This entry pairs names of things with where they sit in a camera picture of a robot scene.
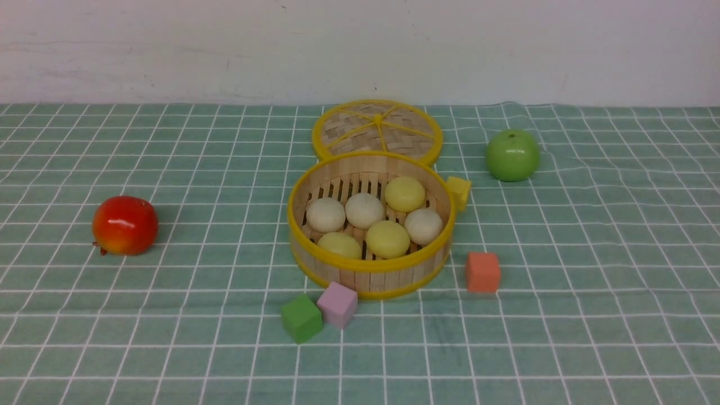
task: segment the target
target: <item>green block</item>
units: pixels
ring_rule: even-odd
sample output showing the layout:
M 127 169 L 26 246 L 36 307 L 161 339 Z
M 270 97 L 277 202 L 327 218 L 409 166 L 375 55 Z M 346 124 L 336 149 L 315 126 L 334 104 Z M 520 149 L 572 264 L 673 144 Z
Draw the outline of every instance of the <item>green block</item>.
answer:
M 323 314 L 305 294 L 283 305 L 280 314 L 282 326 L 298 344 L 307 342 L 323 330 Z

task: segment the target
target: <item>apple stem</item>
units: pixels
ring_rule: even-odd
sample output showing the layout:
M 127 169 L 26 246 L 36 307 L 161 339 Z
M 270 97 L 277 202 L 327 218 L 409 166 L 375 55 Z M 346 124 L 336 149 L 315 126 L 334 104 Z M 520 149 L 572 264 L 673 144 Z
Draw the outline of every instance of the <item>apple stem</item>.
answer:
M 100 244 L 97 243 L 97 241 L 92 243 L 92 246 L 100 246 Z M 104 247 L 100 247 L 100 256 L 104 256 L 107 254 L 107 250 L 105 250 Z

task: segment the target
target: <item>cube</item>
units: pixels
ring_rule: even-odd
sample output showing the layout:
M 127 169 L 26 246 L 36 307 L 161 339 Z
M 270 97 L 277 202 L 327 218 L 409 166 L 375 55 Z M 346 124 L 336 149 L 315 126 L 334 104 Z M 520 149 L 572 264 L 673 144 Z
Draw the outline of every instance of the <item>cube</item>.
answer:
M 337 282 L 331 282 L 318 300 L 323 320 L 344 329 L 358 307 L 358 293 Z
M 304 343 L 323 330 L 323 314 L 305 294 L 280 309 L 282 326 L 295 343 Z
M 450 176 L 448 177 L 446 185 L 450 189 L 450 193 L 457 203 L 457 210 L 461 212 L 465 211 L 472 183 L 459 177 Z
M 471 293 L 494 293 L 500 286 L 500 262 L 494 253 L 470 252 L 465 263 L 466 288 Z

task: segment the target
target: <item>yellow block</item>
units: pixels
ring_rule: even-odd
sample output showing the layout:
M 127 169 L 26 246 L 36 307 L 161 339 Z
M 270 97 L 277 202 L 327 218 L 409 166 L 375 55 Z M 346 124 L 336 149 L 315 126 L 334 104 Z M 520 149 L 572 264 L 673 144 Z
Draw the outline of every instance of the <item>yellow block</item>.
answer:
M 470 186 L 472 186 L 472 183 L 459 177 L 449 176 L 446 184 L 448 186 L 448 189 L 450 189 L 450 193 L 452 193 L 453 197 L 455 197 L 455 201 L 457 202 L 457 210 L 465 211 L 465 207 L 467 206 L 467 198 L 470 196 Z

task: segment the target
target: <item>pink block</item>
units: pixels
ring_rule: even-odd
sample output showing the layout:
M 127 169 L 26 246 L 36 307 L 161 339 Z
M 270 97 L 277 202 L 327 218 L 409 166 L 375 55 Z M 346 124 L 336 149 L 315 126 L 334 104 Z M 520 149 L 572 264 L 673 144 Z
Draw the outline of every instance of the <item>pink block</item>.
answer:
M 342 284 L 331 282 L 318 299 L 318 308 L 323 320 L 339 329 L 344 329 L 355 315 L 358 307 L 358 293 Z

